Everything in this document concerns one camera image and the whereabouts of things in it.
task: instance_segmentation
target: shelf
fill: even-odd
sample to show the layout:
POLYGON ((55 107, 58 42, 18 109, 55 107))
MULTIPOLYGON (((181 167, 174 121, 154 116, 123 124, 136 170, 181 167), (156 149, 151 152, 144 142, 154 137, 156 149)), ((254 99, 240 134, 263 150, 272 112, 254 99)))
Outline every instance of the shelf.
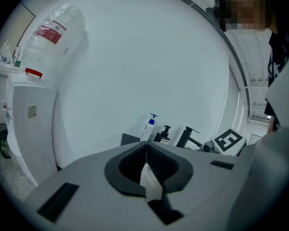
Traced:
POLYGON ((11 64, 0 62, 0 75, 8 75, 9 73, 21 73, 21 68, 13 67, 11 64))

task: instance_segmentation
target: sticker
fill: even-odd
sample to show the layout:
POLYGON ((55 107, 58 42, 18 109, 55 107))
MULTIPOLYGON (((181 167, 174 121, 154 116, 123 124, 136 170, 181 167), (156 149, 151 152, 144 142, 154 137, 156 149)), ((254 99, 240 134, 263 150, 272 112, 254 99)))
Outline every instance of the sticker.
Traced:
POLYGON ((15 66, 15 67, 20 67, 20 63, 21 63, 21 62, 20 62, 19 60, 16 60, 16 63, 15 63, 14 66, 15 66))
POLYGON ((48 39, 54 44, 57 44, 65 31, 66 28, 57 21, 44 21, 43 25, 39 26, 34 34, 48 39))
POLYGON ((29 106, 29 119, 37 117, 37 105, 29 106))
POLYGON ((242 136, 238 135, 232 129, 229 129, 228 131, 214 139, 214 141, 221 148, 221 150, 225 152, 236 143, 238 143, 241 139, 243 139, 242 136))

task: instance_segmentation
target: person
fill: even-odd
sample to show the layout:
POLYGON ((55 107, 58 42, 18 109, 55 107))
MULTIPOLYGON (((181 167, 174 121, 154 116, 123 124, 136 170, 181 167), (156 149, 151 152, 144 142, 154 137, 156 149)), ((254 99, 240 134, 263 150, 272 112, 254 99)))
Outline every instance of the person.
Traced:
MULTIPOLYGON (((286 5, 284 0, 215 0, 213 8, 218 27, 224 32, 227 29, 263 31, 267 28, 272 31, 269 41, 272 48, 268 64, 269 86, 289 58, 289 31, 285 27, 289 9, 286 5)), ((278 118, 269 102, 264 113, 271 116, 268 133, 279 129, 278 118)))

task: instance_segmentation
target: faucet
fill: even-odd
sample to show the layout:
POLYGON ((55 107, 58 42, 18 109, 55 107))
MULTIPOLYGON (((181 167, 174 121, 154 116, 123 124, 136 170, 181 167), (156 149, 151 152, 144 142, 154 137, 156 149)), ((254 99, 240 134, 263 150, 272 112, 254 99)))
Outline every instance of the faucet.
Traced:
POLYGON ((19 45, 17 45, 17 47, 15 48, 15 51, 14 51, 14 55, 12 57, 12 61, 11 61, 12 64, 14 64, 16 62, 17 58, 19 57, 20 51, 21 51, 21 48, 19 45))
POLYGON ((193 130, 192 128, 190 127, 186 127, 181 138, 179 139, 179 142, 177 143, 177 147, 180 147, 180 148, 184 148, 187 141, 191 141, 193 142, 194 144, 196 144, 198 147, 201 147, 202 144, 196 140, 194 140, 193 138, 191 138, 191 134, 192 134, 192 131, 195 131, 197 133, 199 133, 198 131, 196 130, 193 130))

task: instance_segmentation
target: black slot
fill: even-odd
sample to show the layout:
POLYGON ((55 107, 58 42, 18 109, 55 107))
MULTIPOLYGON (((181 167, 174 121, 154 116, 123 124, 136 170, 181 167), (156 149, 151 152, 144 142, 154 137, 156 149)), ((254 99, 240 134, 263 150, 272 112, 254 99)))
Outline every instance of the black slot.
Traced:
POLYGON ((105 165, 104 174, 110 185, 122 194, 145 197, 140 183, 145 165, 145 142, 111 158, 105 165))
POLYGON ((162 200, 152 200, 148 202, 148 205, 165 225, 171 224, 174 221, 184 217, 181 212, 174 210, 171 207, 165 193, 163 193, 162 200))
POLYGON ((75 184, 64 183, 63 186, 41 207, 38 213, 49 221, 55 222, 78 187, 79 186, 75 184))
POLYGON ((226 169, 232 169, 234 166, 234 164, 224 163, 224 162, 220 162, 220 161, 213 161, 210 164, 217 166, 217 167, 226 168, 226 169))
POLYGON ((241 150, 239 151, 239 153, 236 156, 240 156, 240 154, 241 154, 241 152, 245 146, 246 146, 246 143, 243 145, 243 147, 241 148, 241 150))

